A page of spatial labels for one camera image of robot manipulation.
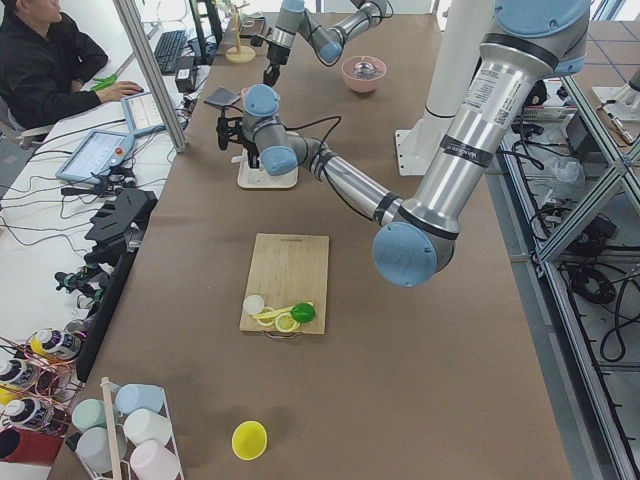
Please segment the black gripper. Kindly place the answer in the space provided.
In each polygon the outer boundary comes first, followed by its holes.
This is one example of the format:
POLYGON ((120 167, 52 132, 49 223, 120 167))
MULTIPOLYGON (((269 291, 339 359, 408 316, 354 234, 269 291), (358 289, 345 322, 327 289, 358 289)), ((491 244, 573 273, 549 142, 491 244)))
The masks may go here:
POLYGON ((232 142, 241 145, 247 151, 248 165, 250 168, 260 167, 258 148, 256 144, 245 135, 241 117, 232 118, 232 142))
POLYGON ((276 43, 270 43, 267 51, 269 65, 263 73, 263 83, 265 85, 275 85, 282 66, 288 63, 290 48, 276 43))

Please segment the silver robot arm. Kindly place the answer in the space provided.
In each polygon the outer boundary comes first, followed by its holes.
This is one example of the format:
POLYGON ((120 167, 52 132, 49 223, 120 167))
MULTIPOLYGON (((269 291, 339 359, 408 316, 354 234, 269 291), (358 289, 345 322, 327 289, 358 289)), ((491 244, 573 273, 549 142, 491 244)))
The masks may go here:
POLYGON ((324 64, 346 43, 385 18, 383 1, 359 1, 352 15, 322 26, 300 1, 282 3, 261 83, 246 89, 238 132, 250 159, 271 176, 307 167, 358 214, 378 224, 372 256, 378 272, 402 287, 429 280, 450 262, 459 216, 535 84, 568 76, 584 64, 586 1, 455 1, 422 119, 401 132, 399 153, 422 177, 401 199, 349 164, 327 144, 300 136, 279 117, 275 83, 294 41, 303 38, 324 64))
POLYGON ((351 39, 376 28, 388 17, 387 1, 352 1, 352 4, 356 7, 354 13, 325 28, 303 1, 283 1, 275 25, 265 38, 269 44, 269 65, 263 73, 263 83, 268 86, 276 84, 280 68, 287 64, 298 36, 311 46, 323 65, 332 66, 340 59, 351 39))

